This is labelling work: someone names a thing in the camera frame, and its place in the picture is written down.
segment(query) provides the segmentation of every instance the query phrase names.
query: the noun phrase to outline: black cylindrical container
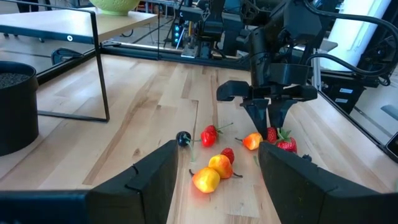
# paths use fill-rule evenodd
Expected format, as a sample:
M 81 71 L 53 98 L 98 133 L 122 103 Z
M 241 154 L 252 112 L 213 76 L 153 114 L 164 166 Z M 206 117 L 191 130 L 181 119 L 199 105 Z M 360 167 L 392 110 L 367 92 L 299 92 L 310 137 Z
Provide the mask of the black cylindrical container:
M 16 152 L 39 135 L 36 70 L 0 61 L 0 156 Z

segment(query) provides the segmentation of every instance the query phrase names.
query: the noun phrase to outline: floor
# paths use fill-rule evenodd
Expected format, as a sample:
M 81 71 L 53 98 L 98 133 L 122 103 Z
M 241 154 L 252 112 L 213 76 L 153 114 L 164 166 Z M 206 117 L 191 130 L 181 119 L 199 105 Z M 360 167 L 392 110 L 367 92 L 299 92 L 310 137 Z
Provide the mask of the floor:
M 111 120 L 107 124 L 39 116 L 39 137 L 23 150 L 0 157 L 0 190 L 90 189 L 127 169 L 177 132 L 194 139 L 209 124 L 223 126 L 216 144 L 178 149 L 178 175 L 169 224 L 280 223 L 272 206 L 257 151 L 234 138 L 255 131 L 246 111 L 216 100 L 217 87 L 228 80 L 249 81 L 250 73 L 225 68 L 139 60 L 103 55 Z M 37 91 L 40 110 L 104 116 L 95 59 Z M 289 110 L 285 128 L 292 130 L 298 155 L 332 173 L 379 192 L 392 192 L 398 164 L 390 160 L 325 99 L 298 103 Z M 233 169 L 242 179 L 222 180 L 212 194 L 191 181 L 209 159 L 231 147 Z
M 57 6 L 69 6 L 70 2 L 61 0 L 52 0 L 52 4 Z M 17 13 L 17 6 L 14 3 L 0 1 L 0 14 Z M 162 17 L 160 19 L 160 44 L 169 31 L 172 17 Z M 157 45 L 157 22 L 134 29 L 130 37 L 121 35 L 113 37 L 111 40 L 128 42 L 142 45 Z M 45 40 L 40 43 L 38 39 L 31 37 L 5 38 L 0 35 L 0 60 L 12 60 L 33 65 L 38 72 L 46 70 L 52 66 L 50 56 L 53 50 L 66 47 L 85 52 L 92 49 L 92 45 L 62 42 L 57 40 Z M 384 112 L 381 107 L 392 105 L 398 109 L 396 95 L 398 93 L 398 72 L 392 77 L 392 84 L 389 87 L 380 86 L 379 88 L 368 88 L 360 97 L 355 110 L 351 112 L 351 117 L 358 121 L 368 132 L 377 138 L 383 144 L 386 144 L 390 138 L 398 132 L 398 120 L 394 119 Z

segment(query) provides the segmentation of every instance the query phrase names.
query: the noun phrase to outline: wooden table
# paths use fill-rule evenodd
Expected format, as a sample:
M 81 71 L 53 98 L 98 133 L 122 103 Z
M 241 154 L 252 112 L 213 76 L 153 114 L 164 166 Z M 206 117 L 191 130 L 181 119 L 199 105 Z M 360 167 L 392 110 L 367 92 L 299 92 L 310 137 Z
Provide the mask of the wooden table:
M 226 128 L 210 149 L 179 150 L 179 171 L 169 224 L 279 223 L 254 162 L 257 152 L 235 141 L 255 127 L 239 106 L 241 99 L 217 102 L 227 80 L 250 80 L 248 72 L 173 62 L 103 55 L 109 107 L 108 124 L 39 117 L 40 136 L 30 146 L 0 157 L 0 189 L 90 189 L 173 139 L 181 130 L 195 139 L 205 126 Z M 101 116 L 103 105 L 94 60 L 42 85 L 41 110 Z M 298 154 L 310 154 L 320 167 L 380 192 L 392 192 L 398 165 L 321 96 L 289 110 Z M 188 169 L 205 167 L 225 147 L 235 151 L 234 171 L 242 179 L 222 180 L 216 192 L 200 193 Z
M 99 42 L 157 20 L 157 15 L 142 12 L 129 12 L 128 16 L 110 16 L 102 14 L 95 7 L 84 8 L 84 10 L 96 13 Z M 60 38 L 65 41 L 70 41 L 66 38 L 68 35 L 84 40 L 91 40 L 93 37 L 90 14 L 71 10 L 3 14 L 0 15 L 0 29 L 1 26 L 64 34 Z

